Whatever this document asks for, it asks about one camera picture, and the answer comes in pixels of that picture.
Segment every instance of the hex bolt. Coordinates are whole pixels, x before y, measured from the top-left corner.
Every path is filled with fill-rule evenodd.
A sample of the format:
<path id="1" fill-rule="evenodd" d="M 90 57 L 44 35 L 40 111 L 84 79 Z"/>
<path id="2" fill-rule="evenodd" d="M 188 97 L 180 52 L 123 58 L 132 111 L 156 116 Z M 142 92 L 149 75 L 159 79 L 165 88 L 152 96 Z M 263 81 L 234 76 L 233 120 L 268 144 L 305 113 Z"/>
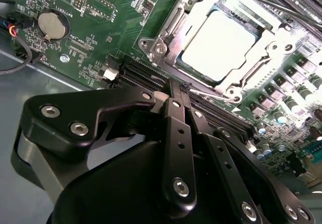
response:
<path id="1" fill-rule="evenodd" d="M 60 116 L 60 110 L 54 106 L 44 106 L 40 111 L 45 117 L 56 118 Z"/>
<path id="2" fill-rule="evenodd" d="M 70 61 L 70 58 L 67 54 L 61 54 L 59 59 L 63 63 L 68 63 Z"/>
<path id="3" fill-rule="evenodd" d="M 187 197 L 189 195 L 189 187 L 183 180 L 175 180 L 173 182 L 173 188 L 175 192 L 182 197 Z"/>
<path id="4" fill-rule="evenodd" d="M 85 136 L 89 132 L 87 126 L 81 122 L 74 122 L 70 126 L 70 130 L 73 134 L 77 136 Z"/>

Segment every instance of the screw hole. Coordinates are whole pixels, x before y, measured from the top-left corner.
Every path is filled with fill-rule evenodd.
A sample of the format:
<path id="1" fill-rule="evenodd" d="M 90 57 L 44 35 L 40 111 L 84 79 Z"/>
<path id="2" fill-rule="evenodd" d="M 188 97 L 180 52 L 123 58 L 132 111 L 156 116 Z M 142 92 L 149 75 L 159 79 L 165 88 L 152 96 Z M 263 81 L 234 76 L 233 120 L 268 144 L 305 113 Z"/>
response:
<path id="1" fill-rule="evenodd" d="M 178 147 L 181 148 L 182 150 L 185 148 L 185 145 L 183 143 L 178 143 Z"/>
<path id="2" fill-rule="evenodd" d="M 181 133 L 181 134 L 185 133 L 181 128 L 178 128 L 178 132 Z"/>
<path id="3" fill-rule="evenodd" d="M 229 163 L 225 162 L 225 166 L 227 167 L 227 169 L 231 169 L 231 165 Z"/>

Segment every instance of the green circuit board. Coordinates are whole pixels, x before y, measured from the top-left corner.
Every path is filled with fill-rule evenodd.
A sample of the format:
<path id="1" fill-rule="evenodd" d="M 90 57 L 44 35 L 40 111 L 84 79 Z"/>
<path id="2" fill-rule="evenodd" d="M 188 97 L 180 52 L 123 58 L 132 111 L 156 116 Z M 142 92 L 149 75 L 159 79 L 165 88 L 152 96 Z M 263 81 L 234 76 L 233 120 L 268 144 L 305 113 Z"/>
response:
<path id="1" fill-rule="evenodd" d="M 176 0 L 17 0 L 17 11 L 33 18 L 55 9 L 70 23 L 69 35 L 60 41 L 44 42 L 37 27 L 19 32 L 31 48 L 42 53 L 42 62 L 91 88 L 100 87 L 97 77 L 109 55 L 143 58 L 137 40 L 153 38 Z M 63 63 L 60 55 L 70 62 Z"/>
<path id="2" fill-rule="evenodd" d="M 121 59 L 123 56 L 129 55 L 142 64 L 151 65 L 139 49 L 137 41 L 141 37 L 154 38 L 157 35 L 175 2 L 176 0 L 17 0 L 17 11 L 25 15 L 36 19 L 41 12 L 54 9 L 63 13 L 70 23 L 70 33 L 66 38 L 57 42 L 47 43 L 37 26 L 21 30 L 19 35 L 27 40 L 34 51 L 43 55 L 42 63 L 84 85 L 99 89 L 101 78 L 98 73 L 109 56 Z M 230 11 L 230 17 L 233 15 L 236 20 L 242 21 L 243 24 L 248 23 L 254 28 L 258 26 L 256 21 L 268 29 L 271 28 L 269 22 L 242 3 L 231 5 L 230 0 L 220 0 L 219 2 L 219 5 L 214 5 L 214 10 Z M 271 7 L 264 7 L 282 22 L 286 21 L 285 14 L 281 14 Z M 302 1 L 299 1 L 296 7 L 308 8 Z M 295 151 L 299 156 L 304 156 L 306 147 L 315 143 L 315 140 L 309 136 L 308 129 L 310 127 L 315 126 L 322 130 L 322 125 L 313 116 L 314 110 L 322 108 L 321 94 L 311 83 L 312 79 L 319 75 L 322 76 L 318 72 L 319 65 L 316 65 L 314 72 L 305 71 L 297 65 L 301 60 L 305 60 L 317 52 L 321 47 L 321 42 L 296 22 L 293 26 L 292 33 L 294 35 L 301 34 L 296 42 L 296 50 L 286 55 L 279 62 L 278 67 L 267 69 L 265 74 L 256 78 L 255 82 L 248 84 L 243 89 L 241 103 L 232 104 L 205 97 L 205 100 L 247 123 L 256 126 L 260 122 L 265 125 L 266 134 L 261 137 L 269 141 L 273 153 L 263 162 L 273 173 L 276 173 L 277 168 L 286 161 L 287 155 Z M 62 54 L 67 54 L 70 57 L 68 63 L 59 60 Z M 178 64 L 178 67 L 182 67 L 197 79 L 208 83 L 209 79 L 189 66 Z M 286 74 L 290 67 L 296 68 L 302 74 L 304 78 L 301 82 L 293 81 Z M 160 68 L 154 68 L 154 70 L 171 77 Z M 316 101 L 312 104 L 300 101 L 303 113 L 294 115 L 285 105 L 285 98 L 274 100 L 265 90 L 269 84 L 276 86 L 274 82 L 276 76 L 283 76 L 294 85 L 292 92 L 277 87 L 287 99 L 296 97 L 299 89 L 307 88 L 316 96 Z M 263 107 L 259 102 L 262 95 L 274 104 L 268 108 Z M 253 103 L 259 105 L 264 112 L 255 114 L 251 109 Z M 277 123 L 273 116 L 276 111 L 282 111 L 288 119 L 287 122 Z M 306 121 L 308 118 L 312 119 L 310 123 Z M 284 146 L 284 150 L 280 152 L 278 149 L 281 145 Z"/>

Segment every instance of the mounting hole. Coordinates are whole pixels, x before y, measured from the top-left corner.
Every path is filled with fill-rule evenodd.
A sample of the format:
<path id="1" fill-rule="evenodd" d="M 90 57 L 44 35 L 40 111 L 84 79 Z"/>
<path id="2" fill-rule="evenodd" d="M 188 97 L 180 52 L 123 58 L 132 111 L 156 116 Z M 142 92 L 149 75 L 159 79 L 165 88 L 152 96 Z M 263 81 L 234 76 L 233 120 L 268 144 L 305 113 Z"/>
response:
<path id="1" fill-rule="evenodd" d="M 290 51 L 293 49 L 293 45 L 287 44 L 284 49 L 285 49 L 285 51 Z"/>
<path id="2" fill-rule="evenodd" d="M 141 45 L 142 45 L 143 48 L 147 48 L 147 42 L 146 41 L 142 41 Z"/>
<path id="3" fill-rule="evenodd" d="M 227 169 L 229 169 L 229 170 L 231 170 L 231 165 L 229 164 L 229 163 L 227 163 L 227 162 L 225 162 L 225 166 L 227 167 Z"/>
<path id="4" fill-rule="evenodd" d="M 181 128 L 178 128 L 178 132 L 181 133 L 181 134 L 185 133 Z"/>
<path id="5" fill-rule="evenodd" d="M 178 147 L 181 148 L 182 150 L 185 148 L 185 145 L 183 143 L 178 143 Z"/>

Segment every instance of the connector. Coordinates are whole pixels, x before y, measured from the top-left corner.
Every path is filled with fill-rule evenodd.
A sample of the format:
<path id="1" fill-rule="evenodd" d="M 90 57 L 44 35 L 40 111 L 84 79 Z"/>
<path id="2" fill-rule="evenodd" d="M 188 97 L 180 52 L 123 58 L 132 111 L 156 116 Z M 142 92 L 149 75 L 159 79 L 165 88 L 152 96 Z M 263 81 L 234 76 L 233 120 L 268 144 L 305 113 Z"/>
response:
<path id="1" fill-rule="evenodd" d="M 27 29 L 34 25 L 35 20 L 22 13 L 13 12 L 6 16 L 6 21 L 16 26 L 17 29 Z"/>

